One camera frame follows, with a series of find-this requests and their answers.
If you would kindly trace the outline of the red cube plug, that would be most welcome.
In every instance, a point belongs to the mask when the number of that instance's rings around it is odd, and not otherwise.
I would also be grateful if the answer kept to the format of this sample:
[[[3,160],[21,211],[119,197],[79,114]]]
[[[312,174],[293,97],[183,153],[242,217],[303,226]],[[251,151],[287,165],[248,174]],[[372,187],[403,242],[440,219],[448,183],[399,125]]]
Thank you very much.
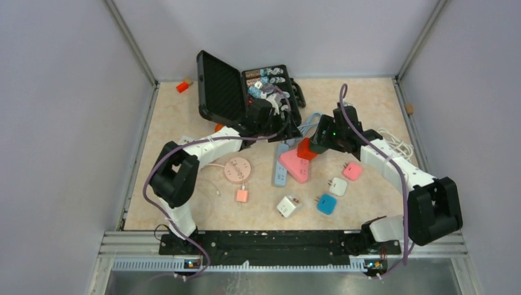
[[[308,161],[313,160],[318,153],[313,152],[310,149],[310,139],[304,138],[300,143],[297,145],[297,156],[301,159],[305,159]]]

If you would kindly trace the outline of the pink triangular power socket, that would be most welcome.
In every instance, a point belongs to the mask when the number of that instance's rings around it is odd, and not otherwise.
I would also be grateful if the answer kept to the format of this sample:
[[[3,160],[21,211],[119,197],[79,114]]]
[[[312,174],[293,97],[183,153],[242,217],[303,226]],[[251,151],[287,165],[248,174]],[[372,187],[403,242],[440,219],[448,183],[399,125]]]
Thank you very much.
[[[282,153],[278,161],[298,183],[303,184],[308,181],[310,161],[300,158],[297,149]]]

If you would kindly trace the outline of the pink charger plug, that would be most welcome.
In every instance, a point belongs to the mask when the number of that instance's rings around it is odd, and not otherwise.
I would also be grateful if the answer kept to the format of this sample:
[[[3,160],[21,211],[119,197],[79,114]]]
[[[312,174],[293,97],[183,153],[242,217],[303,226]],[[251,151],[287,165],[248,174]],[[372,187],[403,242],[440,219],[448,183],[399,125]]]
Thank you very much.
[[[362,166],[360,166],[358,163],[350,162],[344,164],[342,175],[350,181],[356,181],[362,175],[362,171]]]

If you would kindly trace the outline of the light blue power strip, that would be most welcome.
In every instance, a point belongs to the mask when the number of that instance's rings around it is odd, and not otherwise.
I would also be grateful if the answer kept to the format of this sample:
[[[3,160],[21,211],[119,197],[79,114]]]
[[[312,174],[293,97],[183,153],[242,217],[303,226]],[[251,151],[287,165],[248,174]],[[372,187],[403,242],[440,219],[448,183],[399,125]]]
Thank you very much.
[[[272,176],[272,184],[275,187],[285,187],[287,184],[288,171],[279,162],[279,157],[281,154],[288,152],[288,151],[289,151],[289,146],[285,143],[279,143],[277,146],[277,149],[275,150],[273,176]]]

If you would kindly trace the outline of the white charger plug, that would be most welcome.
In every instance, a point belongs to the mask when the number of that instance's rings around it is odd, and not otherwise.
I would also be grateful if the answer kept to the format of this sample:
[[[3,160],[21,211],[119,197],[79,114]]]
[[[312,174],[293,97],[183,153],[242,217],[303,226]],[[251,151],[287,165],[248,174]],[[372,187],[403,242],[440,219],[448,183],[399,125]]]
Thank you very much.
[[[346,193],[348,183],[341,178],[334,177],[328,181],[329,192],[338,197],[343,197]]]

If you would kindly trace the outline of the round pink power socket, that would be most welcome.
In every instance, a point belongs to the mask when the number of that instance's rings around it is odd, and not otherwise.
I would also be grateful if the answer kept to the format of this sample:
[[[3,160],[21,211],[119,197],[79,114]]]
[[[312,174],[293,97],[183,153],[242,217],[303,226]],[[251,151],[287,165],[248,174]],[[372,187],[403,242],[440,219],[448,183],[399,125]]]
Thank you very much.
[[[230,159],[224,165],[224,176],[233,184],[245,184],[252,173],[252,165],[242,157]]]

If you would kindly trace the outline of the blue charger plug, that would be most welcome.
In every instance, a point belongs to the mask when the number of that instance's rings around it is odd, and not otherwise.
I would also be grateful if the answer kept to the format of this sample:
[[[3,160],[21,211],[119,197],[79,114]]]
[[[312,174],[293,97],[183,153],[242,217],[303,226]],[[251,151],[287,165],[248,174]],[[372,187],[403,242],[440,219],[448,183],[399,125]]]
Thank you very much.
[[[315,198],[316,209],[325,215],[331,215],[337,205],[337,199],[329,194],[322,194]]]

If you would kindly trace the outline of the white cartoon plug adapter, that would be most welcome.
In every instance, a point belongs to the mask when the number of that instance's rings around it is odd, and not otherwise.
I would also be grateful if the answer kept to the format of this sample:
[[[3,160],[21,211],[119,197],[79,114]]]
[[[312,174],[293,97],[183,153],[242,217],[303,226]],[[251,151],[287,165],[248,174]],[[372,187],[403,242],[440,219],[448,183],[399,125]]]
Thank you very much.
[[[280,215],[282,215],[282,217],[289,218],[301,206],[302,202],[298,198],[292,195],[285,195],[277,204],[276,209],[278,210]]]

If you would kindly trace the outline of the small salmon charger plug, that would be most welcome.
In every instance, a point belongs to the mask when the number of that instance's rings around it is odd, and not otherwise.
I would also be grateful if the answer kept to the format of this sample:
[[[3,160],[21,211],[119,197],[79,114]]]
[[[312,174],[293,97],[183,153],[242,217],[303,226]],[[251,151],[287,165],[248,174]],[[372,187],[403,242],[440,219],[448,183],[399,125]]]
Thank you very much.
[[[249,192],[246,189],[246,186],[243,184],[241,187],[237,190],[235,201],[244,204],[247,203],[249,200]]]

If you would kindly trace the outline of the dark green cube plug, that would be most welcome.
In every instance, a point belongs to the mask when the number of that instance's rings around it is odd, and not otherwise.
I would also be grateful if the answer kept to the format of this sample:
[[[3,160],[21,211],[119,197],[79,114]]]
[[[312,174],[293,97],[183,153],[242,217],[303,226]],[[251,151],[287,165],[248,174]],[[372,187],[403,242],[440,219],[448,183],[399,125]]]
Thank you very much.
[[[310,141],[309,150],[311,150],[315,154],[323,154],[328,150],[328,148],[326,146],[324,146],[323,144],[314,143],[314,142]]]

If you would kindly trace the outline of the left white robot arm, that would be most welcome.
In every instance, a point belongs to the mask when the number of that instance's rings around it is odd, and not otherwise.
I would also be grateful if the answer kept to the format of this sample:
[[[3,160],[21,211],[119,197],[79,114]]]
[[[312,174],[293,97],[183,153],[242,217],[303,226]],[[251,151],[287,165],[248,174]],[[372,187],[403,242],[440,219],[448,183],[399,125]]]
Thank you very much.
[[[218,132],[199,140],[163,146],[143,186],[143,197],[166,218],[175,235],[174,247],[182,254],[196,249],[197,226],[189,209],[198,172],[215,160],[242,151],[258,141],[283,141],[301,133],[293,118],[290,99],[277,92],[255,99],[246,114]]]

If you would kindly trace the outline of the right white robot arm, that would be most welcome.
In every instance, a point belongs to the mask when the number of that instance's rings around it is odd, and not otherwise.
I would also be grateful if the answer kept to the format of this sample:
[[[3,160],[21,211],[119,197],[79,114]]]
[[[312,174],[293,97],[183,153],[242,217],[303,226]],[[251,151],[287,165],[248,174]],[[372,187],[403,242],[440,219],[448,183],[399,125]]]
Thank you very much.
[[[377,253],[385,242],[399,238],[425,246],[462,228],[454,180],[424,172],[394,151],[377,131],[363,129],[354,107],[338,106],[332,116],[322,115],[310,138],[310,149],[320,154],[329,149],[351,154],[402,194],[402,216],[369,222],[369,231],[360,236],[364,251]]]

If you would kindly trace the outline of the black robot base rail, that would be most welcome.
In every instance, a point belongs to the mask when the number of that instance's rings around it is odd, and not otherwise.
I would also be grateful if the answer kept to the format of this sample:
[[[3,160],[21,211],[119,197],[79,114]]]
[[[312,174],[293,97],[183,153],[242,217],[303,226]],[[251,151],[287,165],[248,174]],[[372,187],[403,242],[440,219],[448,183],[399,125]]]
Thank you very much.
[[[211,266],[346,266],[351,257],[402,254],[397,240],[376,242],[359,230],[207,230],[160,237],[159,254],[195,256]]]

